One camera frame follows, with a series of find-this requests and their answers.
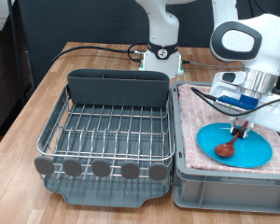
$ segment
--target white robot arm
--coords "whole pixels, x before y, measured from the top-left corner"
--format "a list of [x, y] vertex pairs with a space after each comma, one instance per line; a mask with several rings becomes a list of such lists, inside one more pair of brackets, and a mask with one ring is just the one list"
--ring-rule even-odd
[[[280, 76], [280, 18], [264, 14], [249, 20], [229, 20], [236, 15], [225, 9], [235, 4], [235, 0], [213, 0], [215, 31], [210, 43], [219, 60], [244, 65], [240, 72], [217, 73], [212, 85], [210, 94], [217, 98], [214, 105], [230, 114], [280, 99], [273, 94]], [[231, 12], [231, 16], [222, 15], [224, 12]], [[280, 132], [280, 102], [239, 118], [250, 121], [248, 130], [258, 124]]]
[[141, 70], [163, 72], [169, 78], [183, 73], [178, 52], [179, 22], [166, 11], [166, 5], [186, 4], [195, 0], [135, 0], [149, 19], [148, 51]]

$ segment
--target black wall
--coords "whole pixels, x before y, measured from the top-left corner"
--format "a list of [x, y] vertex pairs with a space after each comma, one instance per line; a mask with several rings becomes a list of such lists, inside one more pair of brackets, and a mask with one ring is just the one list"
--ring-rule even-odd
[[[262, 12], [254, 4], [255, 15]], [[259, 0], [280, 15], [280, 0]], [[134, 0], [19, 0], [36, 86], [66, 42], [133, 44], [148, 41], [146, 12]], [[168, 6], [180, 21], [179, 45], [208, 48], [213, 31], [211, 0]], [[239, 18], [251, 18], [238, 0]]]

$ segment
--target blue dish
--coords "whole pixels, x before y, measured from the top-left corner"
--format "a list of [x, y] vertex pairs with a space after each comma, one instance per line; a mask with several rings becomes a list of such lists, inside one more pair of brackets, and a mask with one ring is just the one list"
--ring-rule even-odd
[[255, 168], [271, 160], [272, 147], [261, 135], [253, 131], [245, 140], [242, 138], [235, 140], [233, 156], [229, 158], [218, 156], [215, 147], [228, 143], [233, 138], [230, 128], [229, 123], [214, 123], [201, 128], [197, 133], [198, 145], [209, 157], [229, 166]]

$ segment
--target plastic storage bin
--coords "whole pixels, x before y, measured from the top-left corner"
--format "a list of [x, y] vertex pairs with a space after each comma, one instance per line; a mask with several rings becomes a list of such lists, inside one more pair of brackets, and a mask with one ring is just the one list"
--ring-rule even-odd
[[174, 201], [180, 207], [280, 213], [280, 175], [187, 169], [178, 104], [178, 86], [211, 83], [175, 82], [172, 87], [176, 142]]

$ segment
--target pink cloth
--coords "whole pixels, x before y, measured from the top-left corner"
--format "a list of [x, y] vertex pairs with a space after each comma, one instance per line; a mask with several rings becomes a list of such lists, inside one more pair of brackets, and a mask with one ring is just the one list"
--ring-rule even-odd
[[[273, 157], [267, 164], [254, 169], [242, 169], [224, 165], [208, 157], [197, 144], [197, 132], [203, 126], [211, 123], [228, 123], [229, 117], [220, 114], [207, 105], [192, 92], [191, 87], [185, 84], [178, 89], [184, 152], [186, 155], [185, 164], [188, 169], [280, 175], [280, 136], [277, 132], [260, 126], [256, 126], [253, 131], [261, 134], [273, 148]], [[204, 93], [210, 92], [209, 87], [195, 86], [195, 88]], [[242, 125], [244, 121], [240, 120], [238, 123]]]

